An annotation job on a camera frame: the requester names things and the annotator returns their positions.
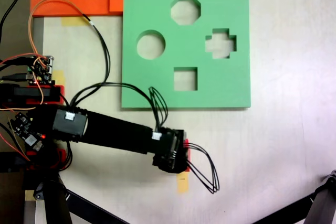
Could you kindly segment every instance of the white label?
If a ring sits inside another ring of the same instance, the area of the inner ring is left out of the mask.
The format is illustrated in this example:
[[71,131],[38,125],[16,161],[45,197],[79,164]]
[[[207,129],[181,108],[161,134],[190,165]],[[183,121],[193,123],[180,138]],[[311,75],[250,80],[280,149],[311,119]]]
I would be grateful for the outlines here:
[[154,139],[154,140],[160,140],[161,136],[162,136],[162,133],[160,133],[160,132],[153,132],[152,139]]
[[73,121],[75,119],[75,114],[67,111],[65,112],[65,119]]

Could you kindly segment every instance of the black tripod leg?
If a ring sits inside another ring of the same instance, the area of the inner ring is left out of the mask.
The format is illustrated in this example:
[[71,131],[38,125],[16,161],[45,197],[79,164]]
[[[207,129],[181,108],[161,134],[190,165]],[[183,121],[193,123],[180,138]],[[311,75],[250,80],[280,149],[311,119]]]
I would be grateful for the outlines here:
[[336,210],[334,193],[326,188],[320,191],[304,221],[304,224],[332,224]]
[[67,202],[70,212],[91,224],[129,224],[70,190]]
[[48,224],[72,224],[62,184],[54,181],[45,182],[43,197]]
[[314,197],[314,193],[310,194],[254,224],[295,224],[307,216]]

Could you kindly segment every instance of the circle hole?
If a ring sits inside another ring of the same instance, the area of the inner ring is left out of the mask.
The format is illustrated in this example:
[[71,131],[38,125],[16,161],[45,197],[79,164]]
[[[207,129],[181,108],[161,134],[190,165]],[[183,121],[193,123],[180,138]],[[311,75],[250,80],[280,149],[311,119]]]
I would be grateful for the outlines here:
[[138,54],[146,60],[154,60],[162,55],[166,41],[162,34],[155,30],[144,31],[138,40]]

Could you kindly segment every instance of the black wire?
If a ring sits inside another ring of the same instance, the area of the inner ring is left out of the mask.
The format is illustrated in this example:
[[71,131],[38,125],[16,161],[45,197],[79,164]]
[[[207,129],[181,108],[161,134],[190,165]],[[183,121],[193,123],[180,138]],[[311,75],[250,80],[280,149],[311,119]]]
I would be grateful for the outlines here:
[[72,163],[73,155],[72,155],[71,145],[70,145],[69,141],[67,141],[67,149],[68,149],[67,158],[66,158],[66,161],[64,163],[61,163],[60,169],[59,169],[60,171],[68,169],[70,167],[71,163]]
[[68,100],[61,93],[59,93],[59,96],[62,97],[62,99],[64,100],[64,102],[65,102],[65,104],[67,106],[67,109],[69,109],[70,108],[70,104],[69,104]]
[[163,99],[162,95],[158,92],[156,88],[150,87],[149,93],[150,93],[151,100],[155,104],[156,110],[159,111],[161,115],[161,122],[159,124],[159,128],[161,128],[168,118],[168,106],[165,100]]
[[11,65],[4,65],[4,66],[0,67],[0,72],[1,72],[2,70],[4,70],[4,69],[10,67],[10,66],[11,66]]
[[123,88],[129,88],[134,90],[135,92],[139,93],[140,95],[142,95],[150,104],[152,110],[153,110],[153,114],[154,114],[154,118],[156,121],[156,129],[158,129],[158,127],[160,126],[160,120],[159,120],[159,116],[156,113],[156,108],[155,105],[153,103],[153,101],[148,97],[148,95],[146,93],[144,93],[141,89],[139,89],[138,87],[128,84],[128,83],[118,83],[118,82],[100,82],[100,83],[96,83],[94,85],[91,85],[89,87],[86,87],[82,90],[80,90],[71,100],[70,102],[70,109],[73,110],[75,108],[75,101],[77,100],[77,98],[85,91],[96,88],[96,87],[123,87]]
[[19,143],[16,141],[15,137],[12,135],[12,133],[10,132],[10,130],[7,129],[2,123],[0,123],[0,127],[3,128],[5,130],[5,132],[7,132],[7,134],[11,137],[11,139],[14,142],[14,144],[16,145],[17,149],[20,150]]
[[10,7],[8,8],[8,10],[5,12],[4,16],[1,19],[0,22],[0,43],[1,43],[1,38],[2,38],[2,27],[4,25],[5,19],[8,16],[8,14],[11,12],[11,10],[13,9],[13,7],[15,6],[15,4],[17,3],[18,0],[14,0],[13,3],[10,5]]
[[[86,18],[89,22],[91,21],[91,19],[86,16],[85,14],[83,14],[83,17]],[[103,47],[103,51],[104,51],[104,58],[105,58],[105,78],[104,78],[104,81],[103,82],[106,82],[109,75],[110,75],[110,70],[111,70],[111,57],[110,57],[110,52],[109,52],[109,49],[105,43],[105,40],[104,38],[101,36],[99,30],[96,28],[95,25],[93,25],[93,28],[94,30],[96,31],[99,39],[100,39],[100,42],[101,42],[101,45]],[[90,91],[88,94],[86,94],[84,97],[82,97],[81,99],[78,99],[78,97],[76,98],[75,102],[74,102],[74,106],[77,106],[82,100],[84,100],[85,98],[89,97],[90,95],[96,93],[101,87],[96,87],[94,90]]]
[[219,185],[217,170],[216,170],[216,167],[215,167],[211,157],[209,156],[208,152],[205,149],[203,149],[202,147],[200,147],[199,145],[193,144],[193,143],[188,143],[186,145],[186,148],[200,151],[207,156],[207,158],[210,162],[210,166],[211,166],[212,182],[208,178],[206,178],[203,175],[203,173],[200,172],[200,170],[198,170],[197,167],[193,163],[191,163],[189,160],[186,160],[186,162],[187,162],[187,165],[190,168],[190,170],[195,174],[195,176],[200,180],[200,182],[206,187],[206,189],[208,189],[210,191],[210,193],[214,194],[217,191],[219,191],[220,185]]
[[197,144],[190,143],[189,147],[192,147],[194,150],[198,150],[200,152],[203,152],[207,156],[207,158],[210,162],[210,165],[211,165],[212,181],[213,181],[212,184],[214,184],[214,187],[218,188],[218,190],[219,190],[219,180],[218,180],[217,170],[216,170],[216,167],[215,167],[212,159],[210,158],[209,154],[202,147],[200,147]]

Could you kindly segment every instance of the white table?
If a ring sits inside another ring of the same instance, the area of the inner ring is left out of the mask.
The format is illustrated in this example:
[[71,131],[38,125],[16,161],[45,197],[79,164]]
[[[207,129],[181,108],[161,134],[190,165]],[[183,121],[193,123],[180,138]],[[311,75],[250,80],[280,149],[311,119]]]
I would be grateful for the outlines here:
[[[122,18],[92,19],[111,52],[109,80],[120,81]],[[73,164],[62,179],[134,224],[252,223],[311,193],[336,168],[335,51],[336,0],[250,0],[251,108],[175,110],[166,123],[208,150],[218,193],[190,174],[189,191],[178,194],[176,175],[152,166],[152,155],[81,143],[71,145]],[[45,18],[43,54],[64,71],[68,99],[103,78],[101,45],[88,26]],[[81,107],[154,126],[151,112],[122,111],[120,97],[120,89],[103,88]],[[195,164],[209,170],[198,157]],[[36,223],[44,223],[42,202]]]

